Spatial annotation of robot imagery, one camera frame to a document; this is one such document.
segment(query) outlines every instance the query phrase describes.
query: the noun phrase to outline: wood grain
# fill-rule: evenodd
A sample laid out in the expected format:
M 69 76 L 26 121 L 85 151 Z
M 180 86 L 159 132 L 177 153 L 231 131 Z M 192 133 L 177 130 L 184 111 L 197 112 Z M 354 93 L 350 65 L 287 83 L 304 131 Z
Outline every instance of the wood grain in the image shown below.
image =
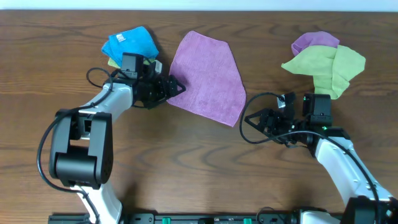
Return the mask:
M 82 105 L 98 89 L 85 80 L 104 67 L 107 36 L 145 26 L 169 67 L 195 30 L 229 43 L 248 98 L 263 91 L 298 95 L 312 78 L 281 69 L 290 44 L 324 30 L 366 57 L 366 69 L 333 101 L 335 124 L 353 138 L 376 179 L 398 194 L 398 15 L 353 12 L 0 12 L 0 223 L 45 223 L 52 212 L 84 212 L 76 195 L 47 187 L 35 165 L 39 140 L 60 108 Z M 248 112 L 275 106 L 255 102 Z M 131 109 L 116 122 L 111 182 L 127 210 L 255 212 L 299 205 L 344 210 L 324 168 L 306 149 L 245 143 L 229 128 L 173 107 Z M 253 139 L 261 138 L 252 129 Z M 49 142 L 43 154 L 47 168 Z

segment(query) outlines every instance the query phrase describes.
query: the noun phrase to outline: wire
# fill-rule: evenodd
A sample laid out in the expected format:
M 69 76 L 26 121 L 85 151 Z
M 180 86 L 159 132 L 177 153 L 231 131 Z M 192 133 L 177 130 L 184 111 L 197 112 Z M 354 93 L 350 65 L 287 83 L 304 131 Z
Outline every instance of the wire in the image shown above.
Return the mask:
M 73 109 L 70 109 L 70 110 L 68 110 L 68 111 L 66 111 L 66 112 L 64 112 L 64 113 L 62 113 L 62 114 L 60 114 L 60 115 L 58 115 L 58 116 L 55 118 L 55 120 L 50 124 L 50 126 L 47 128 L 47 130 L 45 130 L 45 132 L 44 132 L 44 134 L 43 134 L 43 137 L 42 137 L 42 139 L 40 140 L 39 147 L 38 147 L 38 149 L 37 149 L 36 163 L 37 163 L 37 168 L 38 168 L 38 170 L 39 170 L 40 176 L 42 177 L 42 179 L 44 180 L 44 182 L 45 182 L 46 184 L 48 184 L 50 187 L 52 187 L 52 188 L 55 189 L 55 190 L 62 191 L 62 192 L 82 194 L 82 195 L 83 195 L 83 198 L 86 199 L 88 205 L 90 206 L 90 208 L 92 209 L 92 211 L 93 211 L 94 214 L 95 214 L 95 218 L 96 218 L 95 223 L 98 224 L 98 223 L 100 222 L 100 220 L 99 220 L 100 215 L 98 214 L 97 210 L 95 209 L 95 206 L 93 205 L 93 202 L 90 200 L 90 198 L 89 198 L 89 196 L 88 196 L 88 193 L 86 193 L 84 190 L 65 189 L 65 188 L 63 188 L 63 187 L 59 187 L 59 186 L 53 184 L 53 183 L 45 176 L 45 174 L 44 174 L 44 172 L 43 172 L 43 168 L 42 168 L 42 163 L 41 163 L 41 157 L 42 157 L 42 151 L 43 151 L 44 142 L 45 142 L 47 136 L 50 134 L 51 130 L 55 127 L 55 125 L 57 125 L 63 118 L 65 118 L 65 117 L 67 117 L 68 115 L 71 115 L 71 114 L 73 114 L 73 113 L 76 113 L 76 112 L 78 112 L 79 110 L 85 110 L 85 109 L 89 109 L 89 108 L 95 107 L 96 105 L 98 105 L 98 104 L 100 104 L 102 101 L 104 101 L 104 100 L 111 94 L 112 89 L 113 89 L 113 79 L 112 79 L 111 74 L 109 74 L 109 72 L 108 72 L 107 70 L 103 69 L 103 68 L 91 68 L 91 69 L 89 69 L 89 70 L 87 71 L 86 77 L 89 77 L 90 72 L 92 72 L 93 70 L 100 70 L 100 71 L 102 71 L 102 72 L 104 72 L 105 74 L 108 75 L 108 77 L 109 77 L 109 89 L 108 89 L 108 91 L 107 91 L 99 100 L 97 100 L 96 102 L 92 102 L 90 105 L 87 105 L 87 106 L 80 106 L 80 107 L 77 107 L 77 108 L 73 108 Z
M 254 96 L 253 98 L 251 98 L 251 99 L 248 101 L 248 103 L 246 104 L 246 106 L 245 106 L 244 109 L 243 109 L 242 116 L 241 116 L 241 119 L 240 119 L 240 122 L 239 122 L 239 131 L 240 131 L 240 133 L 241 133 L 242 138 L 243 138 L 246 142 L 248 142 L 248 143 L 250 143 L 250 144 L 260 144 L 260 143 L 272 141 L 272 140 L 275 140 L 275 139 L 278 139 L 278 138 L 281 138 L 281 137 L 284 137 L 284 136 L 289 136 L 289 135 L 291 135 L 291 134 L 313 134 L 313 135 L 316 135 L 316 136 L 318 136 L 318 137 L 320 137 L 320 138 L 322 138 L 322 139 L 326 139 L 326 140 L 330 141 L 332 144 L 334 144 L 335 146 L 339 147 L 344 153 L 346 153 L 346 154 L 354 161 L 354 163 L 357 165 L 358 169 L 359 169 L 359 170 L 362 172 L 362 174 L 365 176 L 365 179 L 366 179 L 367 182 L 369 183 L 369 186 L 370 186 L 371 191 L 372 191 L 372 193 L 373 193 L 374 200 L 376 201 L 376 206 L 375 206 L 375 220 L 376 220 L 376 224 L 381 224 L 380 214 L 379 214 L 379 195 L 377 194 L 377 190 L 376 190 L 376 188 L 375 188 L 375 186 L 374 186 L 372 180 L 371 180 L 370 177 L 368 176 L 368 173 L 364 170 L 364 168 L 363 168 L 362 165 L 359 163 L 359 161 L 354 157 L 354 155 L 352 155 L 352 153 L 351 153 L 349 150 L 347 150 L 346 148 L 344 148 L 341 144 L 337 143 L 336 141 L 332 140 L 332 139 L 329 138 L 329 137 L 326 137 L 326 136 L 324 136 L 324 135 L 322 135 L 322 134 L 316 133 L 315 131 L 308 131 L 308 130 L 291 131 L 291 132 L 289 132 L 289 133 L 280 134 L 280 135 L 277 135 L 277 136 L 274 136 L 274 137 L 271 137 L 271 138 L 266 138 L 266 139 L 263 139 L 263 140 L 260 140 L 260 141 L 250 141 L 250 140 L 243 134 L 243 129 L 242 129 L 243 117 L 244 117 L 244 114 L 245 114 L 245 112 L 246 112 L 246 110 L 247 110 L 249 104 L 250 104 L 253 100 L 255 100 L 256 98 L 258 98 L 258 97 L 260 97 L 260 96 L 264 96 L 264 95 L 274 95 L 274 96 L 276 96 L 276 97 L 278 97 L 278 98 L 279 98 L 279 97 L 282 97 L 282 96 L 277 95 L 277 94 L 274 94 L 274 93 L 260 93 L 260 94 Z
M 276 210 L 274 208 L 272 208 L 272 207 L 265 206 L 265 207 L 260 208 L 259 212 L 257 212 L 257 215 L 256 215 L 256 221 L 261 223 L 261 224 L 263 224 L 264 222 L 262 222 L 259 219 L 259 216 L 260 216 L 261 212 L 264 211 L 265 209 L 270 209 L 270 210 L 276 212 Z M 284 218 L 282 218 L 281 215 L 279 215 L 278 213 L 277 213 L 277 215 L 283 221 L 283 223 L 287 224 L 286 220 Z

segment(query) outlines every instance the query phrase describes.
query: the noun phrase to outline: light green cloth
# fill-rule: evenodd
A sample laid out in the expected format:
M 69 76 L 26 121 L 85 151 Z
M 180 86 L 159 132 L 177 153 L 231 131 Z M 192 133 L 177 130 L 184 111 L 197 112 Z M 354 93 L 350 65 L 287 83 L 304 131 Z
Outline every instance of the light green cloth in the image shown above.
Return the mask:
M 154 58 L 150 58 L 149 60 L 150 60 L 151 63 L 155 61 Z M 148 65 L 148 64 L 149 64 L 148 61 L 145 60 L 144 61 L 144 65 Z M 109 60 L 108 60 L 108 65 L 112 66 L 112 67 L 115 67 L 115 68 L 120 68 L 119 65 L 117 65 L 117 63 L 111 58 L 109 58 Z
M 348 88 L 349 81 L 365 69 L 366 59 L 345 46 L 309 46 L 282 64 L 293 74 L 312 75 L 315 93 L 335 100 Z

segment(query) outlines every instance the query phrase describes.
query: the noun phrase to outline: blue cloth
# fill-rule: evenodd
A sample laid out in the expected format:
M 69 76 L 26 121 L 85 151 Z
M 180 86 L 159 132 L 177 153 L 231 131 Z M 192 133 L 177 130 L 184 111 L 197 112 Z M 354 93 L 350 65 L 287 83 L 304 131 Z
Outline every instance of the blue cloth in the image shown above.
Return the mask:
M 142 26 L 109 36 L 101 51 L 120 67 L 124 52 L 141 54 L 147 58 L 156 58 L 159 54 L 152 37 Z

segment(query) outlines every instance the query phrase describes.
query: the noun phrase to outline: yellow-green cloth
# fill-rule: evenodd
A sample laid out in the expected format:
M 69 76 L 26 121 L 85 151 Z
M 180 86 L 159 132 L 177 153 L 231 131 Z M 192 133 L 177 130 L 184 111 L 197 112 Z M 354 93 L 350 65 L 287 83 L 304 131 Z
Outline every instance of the yellow-green cloth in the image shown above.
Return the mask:
M 315 93 L 335 100 L 348 88 L 349 81 L 365 69 L 366 59 L 349 47 L 309 46 L 282 68 L 293 74 L 312 75 Z
M 151 63 L 155 61 L 154 58 L 150 58 L 149 60 L 150 60 Z M 149 64 L 148 61 L 145 60 L 144 61 L 144 65 L 148 65 L 148 64 Z M 120 68 L 119 65 L 117 65 L 117 63 L 111 58 L 109 58 L 109 60 L 108 60 L 108 65 L 112 66 L 112 67 L 115 67 L 115 68 Z

